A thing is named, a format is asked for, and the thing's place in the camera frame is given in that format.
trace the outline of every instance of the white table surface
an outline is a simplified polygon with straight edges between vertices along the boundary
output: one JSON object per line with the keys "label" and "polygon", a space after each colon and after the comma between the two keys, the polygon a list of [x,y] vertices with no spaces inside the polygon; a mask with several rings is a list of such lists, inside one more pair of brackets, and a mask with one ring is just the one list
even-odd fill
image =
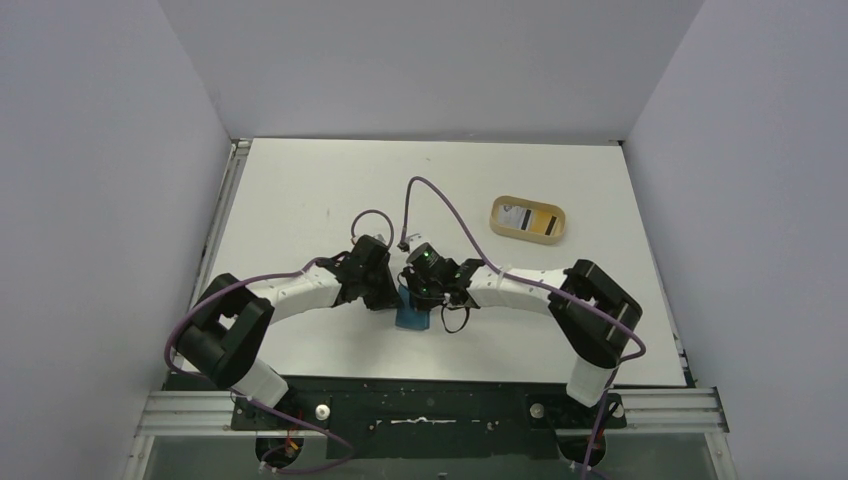
{"label": "white table surface", "polygon": [[[315,256],[349,250],[351,220],[368,208],[386,212],[399,236],[413,175],[445,192],[498,264],[543,270],[579,258],[596,262],[644,310],[636,333],[648,353],[623,365],[616,384],[684,385],[619,147],[256,139],[212,276],[292,271]],[[494,234],[488,215],[500,195],[560,206],[567,218],[563,240],[543,246]],[[358,230],[388,239],[377,216],[363,218]],[[457,262],[476,257],[448,210],[422,184],[413,188],[409,232],[424,233]],[[392,249],[393,273],[404,258]],[[456,335],[443,330],[437,312],[425,332],[399,329],[394,318],[394,311],[370,312],[361,301],[312,310],[269,329],[260,356],[284,376],[524,382],[567,382],[576,358],[553,318],[534,313],[472,311]],[[635,350],[631,342],[626,352]]]}

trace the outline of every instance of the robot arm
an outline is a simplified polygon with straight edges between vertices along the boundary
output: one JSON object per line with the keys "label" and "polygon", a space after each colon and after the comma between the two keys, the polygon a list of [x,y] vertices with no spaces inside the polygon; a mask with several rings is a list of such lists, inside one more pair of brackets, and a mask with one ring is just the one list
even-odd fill
{"label": "robot arm", "polygon": [[457,265],[440,256],[429,243],[418,245],[407,263],[402,275],[410,290],[411,306],[417,310],[433,308],[442,297],[442,305],[452,308],[499,306],[553,317],[578,355],[566,392],[586,406],[600,400],[628,337],[582,305],[543,287],[564,290],[593,304],[631,330],[642,316],[639,304],[588,260],[578,260],[565,269],[509,272],[533,280],[535,286],[505,278],[479,259]]}
{"label": "robot arm", "polygon": [[[307,310],[332,308],[358,298],[371,310],[397,308],[401,302],[388,261],[388,247],[363,236],[351,252],[317,259],[295,278],[264,280],[233,290],[192,317],[177,338],[176,350],[218,388],[276,407],[289,386],[257,358],[268,327]],[[237,282],[230,274],[220,275],[201,300]],[[235,321],[227,328],[221,317]]]}

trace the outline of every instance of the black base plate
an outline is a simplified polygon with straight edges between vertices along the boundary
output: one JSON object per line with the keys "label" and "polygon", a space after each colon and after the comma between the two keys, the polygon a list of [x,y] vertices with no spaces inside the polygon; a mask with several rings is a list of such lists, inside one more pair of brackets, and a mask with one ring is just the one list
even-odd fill
{"label": "black base plate", "polygon": [[[597,408],[587,408],[565,394],[565,384],[448,382],[370,378],[297,377],[286,381],[296,389],[303,419],[329,428],[356,447],[357,458],[485,458],[519,454],[534,459],[559,458],[552,428],[592,428]],[[214,390],[202,379],[172,376],[168,390]],[[620,396],[609,395],[609,401]],[[530,416],[541,403],[543,419]],[[325,422],[315,407],[330,407]],[[234,411],[234,430],[278,430],[276,418]],[[606,429],[624,428],[626,418],[612,417]],[[327,443],[327,458],[347,450]]]}

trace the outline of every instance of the purple cable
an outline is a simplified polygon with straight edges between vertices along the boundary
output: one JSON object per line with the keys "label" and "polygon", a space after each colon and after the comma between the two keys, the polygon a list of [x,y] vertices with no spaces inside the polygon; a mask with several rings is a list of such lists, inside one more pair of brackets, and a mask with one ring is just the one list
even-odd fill
{"label": "purple cable", "polygon": [[587,465],[589,465],[589,457],[592,456],[592,447],[595,445],[595,439],[598,437],[598,432],[601,430],[601,419],[604,417],[603,411],[607,404],[607,394],[609,393],[610,385],[612,385],[612,381],[615,379],[617,373],[618,368],[612,371],[612,375],[610,375],[610,378],[607,380],[607,384],[604,387],[604,393],[598,401],[598,414],[595,416],[595,424],[592,426],[592,433],[589,434],[589,446],[586,447],[586,453],[583,455],[583,469],[580,470],[580,480],[586,480],[586,472],[589,471],[589,468],[587,467]]}
{"label": "purple cable", "polygon": [[386,223],[389,224],[389,243],[386,244],[386,246],[391,248],[392,242],[395,241],[395,226],[394,226],[394,224],[392,224],[392,220],[389,218],[388,215],[381,212],[380,210],[376,210],[376,209],[373,209],[373,208],[369,208],[368,210],[365,210],[365,211],[361,212],[359,215],[357,215],[356,217],[354,217],[353,223],[350,224],[350,238],[356,238],[356,222],[358,222],[360,218],[364,217],[365,215],[368,215],[369,213],[375,213],[375,214],[383,217],[384,219],[386,219]]}
{"label": "purple cable", "polygon": [[[403,227],[400,230],[400,241],[401,242],[404,242],[406,240],[406,230],[407,230],[407,226],[409,224],[409,198],[412,194],[412,184],[415,183],[415,182],[421,182],[424,185],[427,185],[428,187],[430,187],[431,190],[433,190],[433,192],[436,195],[439,196],[439,198],[442,199],[442,202],[445,203],[445,205],[448,207],[448,209],[453,214],[454,218],[456,218],[456,221],[459,223],[459,226],[462,228],[462,231],[465,232],[465,236],[468,237],[468,241],[471,242],[471,246],[474,247],[474,250],[477,252],[477,255],[480,256],[480,258],[483,260],[483,262],[486,264],[487,267],[491,268],[492,270],[497,272],[499,275],[503,275],[504,278],[508,278],[508,279],[516,281],[516,282],[521,282],[525,285],[530,285],[530,286],[533,286],[533,287],[542,288],[542,289],[547,290],[547,291],[549,291],[553,294],[559,295],[560,297],[563,297],[568,301],[574,302],[577,305],[580,305],[581,307],[583,307],[584,309],[586,309],[586,310],[594,313],[595,315],[601,317],[604,321],[606,321],[607,323],[609,323],[613,327],[621,330],[621,332],[624,333],[627,336],[627,338],[629,338],[630,340],[633,340],[633,342],[639,347],[639,351],[636,352],[636,353],[632,353],[630,355],[626,355],[626,356],[622,357],[621,361],[619,362],[619,365],[621,365],[622,363],[624,363],[628,360],[633,360],[634,358],[639,358],[639,357],[641,357],[642,355],[645,354],[645,352],[647,351],[647,347],[645,346],[645,343],[642,341],[642,339],[637,337],[636,334],[633,333],[633,330],[627,328],[624,324],[622,324],[621,322],[619,322],[618,320],[616,320],[612,316],[608,315],[606,312],[599,310],[598,308],[596,308],[593,305],[589,305],[588,303],[580,300],[579,298],[575,297],[574,295],[572,295],[572,294],[570,294],[566,291],[560,290],[559,288],[552,287],[550,285],[546,285],[546,284],[541,283],[541,282],[536,282],[534,280],[530,280],[530,279],[527,279],[527,278],[519,277],[517,275],[511,275],[509,273],[505,273],[505,272],[501,271],[501,269],[499,269],[494,263],[492,263],[492,261],[489,260],[489,257],[487,257],[485,253],[483,253],[483,250],[480,248],[480,245],[477,243],[477,240],[474,238],[474,235],[472,235],[471,231],[468,229],[468,225],[466,225],[465,220],[462,219],[462,216],[456,210],[456,207],[453,206],[451,201],[448,200],[448,197],[446,197],[445,194],[442,193],[442,191],[439,190],[439,188],[436,185],[433,184],[433,182],[431,182],[430,180],[427,180],[424,177],[412,177],[411,179],[409,179],[409,183],[406,186],[406,201],[405,201],[404,208],[403,208]],[[612,375],[610,375],[610,378],[607,381],[607,385],[604,388],[604,393],[601,395],[601,399],[600,399],[601,405],[604,405],[604,403],[606,402],[607,392],[609,391],[610,385],[612,385],[612,381],[615,378],[616,373],[618,373],[618,368],[616,368],[613,371]],[[600,429],[602,416],[603,415],[601,415],[601,413],[599,411],[598,415],[595,417],[595,425],[592,428],[592,433],[589,436],[589,446],[586,448],[586,455],[583,458],[583,468],[582,468],[581,473],[580,473],[581,480],[585,480],[586,473],[589,471],[589,468],[588,468],[589,456],[592,453],[592,444],[595,442],[595,437],[597,437],[598,430]]]}
{"label": "purple cable", "polygon": [[445,205],[448,207],[448,209],[451,211],[451,213],[453,213],[453,216],[456,218],[456,221],[459,222],[459,226],[462,228],[462,231],[465,232],[465,236],[468,237],[468,241],[471,242],[471,246],[474,247],[474,250],[477,252],[477,255],[480,255],[480,258],[483,260],[483,262],[486,264],[487,267],[491,268],[492,270],[494,270],[499,275],[503,274],[504,278],[508,278],[508,279],[516,281],[516,282],[521,282],[525,285],[530,285],[532,287],[547,290],[547,291],[549,291],[553,294],[556,294],[556,295],[559,295],[560,297],[565,298],[568,301],[574,302],[574,303],[580,305],[581,307],[585,308],[586,310],[588,310],[588,311],[594,313],[595,315],[601,317],[605,322],[609,323],[610,325],[614,326],[615,328],[621,330],[621,332],[624,333],[627,336],[627,338],[629,338],[630,340],[633,340],[633,342],[636,345],[639,346],[638,352],[632,353],[632,354],[627,355],[625,357],[622,357],[621,362],[626,362],[626,361],[632,360],[634,358],[639,358],[639,357],[641,357],[642,355],[645,354],[645,351],[647,350],[647,348],[645,347],[645,343],[642,342],[642,339],[637,337],[636,334],[633,333],[633,330],[630,330],[623,323],[621,323],[618,320],[616,320],[615,318],[611,317],[606,312],[599,310],[598,308],[594,307],[593,305],[589,305],[588,303],[584,302],[583,300],[580,300],[579,298],[575,297],[574,295],[572,295],[568,292],[565,292],[563,290],[560,290],[559,288],[553,287],[551,285],[546,285],[544,283],[537,282],[537,281],[534,281],[534,280],[530,280],[530,279],[527,279],[527,278],[519,277],[517,275],[512,275],[512,274],[509,274],[509,273],[502,272],[501,269],[499,269],[494,263],[492,263],[492,261],[489,260],[489,257],[487,257],[485,253],[483,253],[483,250],[480,248],[480,245],[477,243],[477,240],[474,239],[474,235],[471,234],[471,231],[468,229],[468,225],[465,224],[465,220],[462,219],[462,216],[456,210],[456,207],[453,206],[453,204],[450,202],[450,200],[448,200],[448,198],[445,196],[445,194],[442,193],[442,191],[439,190],[438,187],[433,185],[433,182],[431,182],[430,180],[427,180],[424,177],[412,177],[409,180],[409,184],[406,187],[406,204],[404,205],[404,208],[403,208],[403,228],[401,228],[401,231],[400,231],[400,241],[401,242],[406,240],[407,224],[409,223],[409,197],[410,197],[410,194],[412,193],[412,184],[415,183],[415,182],[421,182],[421,183],[427,185],[428,187],[430,187],[431,190],[433,190],[433,192],[436,193],[436,195],[439,196],[439,198],[442,199],[442,201],[445,203]]}
{"label": "purple cable", "polygon": [[[241,281],[236,282],[236,283],[234,283],[234,284],[232,284],[232,285],[228,285],[228,286],[226,286],[226,287],[222,288],[221,290],[218,290],[217,292],[213,293],[212,295],[209,295],[207,298],[205,298],[205,299],[203,299],[202,301],[198,302],[198,303],[197,303],[197,305],[195,305],[194,307],[192,307],[192,308],[188,311],[188,313],[186,313],[186,314],[185,314],[185,315],[184,315],[184,316],[180,319],[180,321],[177,323],[177,326],[174,328],[174,330],[173,330],[173,331],[171,331],[171,335],[170,335],[170,336],[168,336],[168,340],[165,342],[165,364],[166,364],[166,365],[168,365],[168,368],[170,368],[173,372],[176,372],[176,373],[182,373],[182,374],[184,374],[184,375],[192,375],[192,376],[202,377],[203,375],[202,375],[202,374],[200,374],[200,373],[187,372],[187,371],[185,371],[185,370],[183,370],[183,369],[181,369],[181,368],[177,367],[177,366],[174,364],[174,359],[173,359],[173,356],[172,356],[172,350],[174,350],[174,344],[175,344],[175,343],[176,343],[176,341],[177,341],[177,337],[178,337],[178,336],[179,336],[179,335],[180,335],[180,334],[181,334],[181,333],[182,333],[182,332],[183,332],[183,331],[184,331],[184,330],[188,327],[188,324],[191,322],[191,318],[192,318],[192,317],[193,317],[193,316],[194,316],[197,312],[199,312],[201,309],[203,309],[204,307],[206,307],[207,305],[209,305],[211,302],[213,302],[215,299],[217,299],[217,298],[219,298],[219,297],[221,297],[221,296],[223,296],[223,295],[226,295],[227,293],[232,292],[233,290],[235,290],[235,289],[237,289],[237,288],[244,287],[245,285],[249,285],[249,284],[254,283],[254,282],[260,282],[260,281],[262,281],[262,280],[272,280],[272,279],[276,279],[276,278],[295,278],[295,277],[299,277],[299,276],[303,275],[303,272],[305,272],[305,271],[306,271],[306,270],[308,270],[308,269],[309,269],[312,265],[314,265],[316,261],[318,261],[318,258],[313,258],[312,260],[310,260],[310,261],[309,261],[309,263],[307,263],[306,265],[304,265],[304,267],[303,267],[301,270],[297,271],[297,272],[290,272],[290,273],[270,273],[270,274],[267,274],[267,275],[259,275],[259,276],[256,276],[256,277],[250,277],[250,278],[247,278],[247,279],[241,280]],[[234,393],[236,393],[236,394],[238,394],[238,395],[241,395],[239,392],[236,392],[235,390],[230,390],[230,391],[232,391],[232,392],[234,392]],[[353,448],[353,445],[351,445],[351,444],[350,444],[347,440],[345,440],[345,439],[343,439],[343,438],[339,437],[338,435],[336,435],[336,434],[334,434],[334,433],[332,433],[332,432],[329,432],[329,431],[327,431],[327,430],[324,430],[323,428],[318,427],[318,426],[316,426],[316,425],[313,425],[313,424],[311,424],[311,423],[309,423],[309,422],[304,422],[303,420],[300,420],[300,419],[298,419],[298,418],[292,417],[291,415],[287,415],[287,414],[285,414],[285,413],[283,413],[283,412],[280,412],[280,411],[274,410],[273,408],[271,408],[271,407],[269,407],[269,406],[267,406],[267,405],[263,405],[263,404],[261,404],[261,403],[259,403],[259,402],[255,401],[255,400],[248,399],[248,402],[249,402],[251,405],[253,405],[254,407],[257,407],[257,408],[259,408],[259,409],[261,409],[261,410],[264,410],[264,411],[266,411],[266,412],[268,412],[268,413],[270,413],[270,414],[272,414],[272,415],[276,415],[276,416],[278,416],[278,417],[282,418],[283,420],[286,420],[286,421],[292,422],[292,423],[294,423],[294,424],[300,425],[300,426],[301,426],[301,427],[303,427],[303,428],[308,428],[308,429],[310,429],[310,430],[314,430],[314,431],[316,431],[316,432],[318,432],[318,433],[321,433],[322,435],[325,435],[328,439],[333,440],[333,441],[336,441],[336,442],[338,442],[338,443],[340,443],[340,444],[344,445],[344,446],[345,446],[345,447],[347,447],[348,449],[350,449],[350,454],[349,454],[349,455],[346,455],[345,457],[339,458],[339,459],[337,459],[337,460],[333,460],[332,462],[326,463],[326,464],[324,464],[324,465],[319,465],[319,466],[317,466],[317,467],[310,467],[310,468],[294,469],[294,470],[287,470],[287,469],[286,469],[286,470],[284,470],[284,469],[281,469],[281,470],[278,470],[278,472],[277,472],[277,473],[288,474],[288,475],[299,475],[299,474],[308,474],[308,473],[323,472],[323,471],[328,470],[328,469],[330,469],[330,468],[337,467],[337,466],[339,466],[339,465],[341,465],[341,464],[343,464],[343,463],[345,463],[345,462],[347,462],[347,461],[349,461],[350,459],[352,459],[352,458],[353,458],[354,450],[355,450],[355,449]],[[270,454],[272,454],[273,452],[277,451],[279,448],[280,448],[280,447],[277,447],[277,448],[274,448],[274,449],[271,449],[271,450],[268,450],[267,452],[265,452],[265,454],[262,456],[261,461],[263,461],[263,462],[264,462],[264,461],[265,461],[265,458],[267,458],[267,457],[268,457]]]}

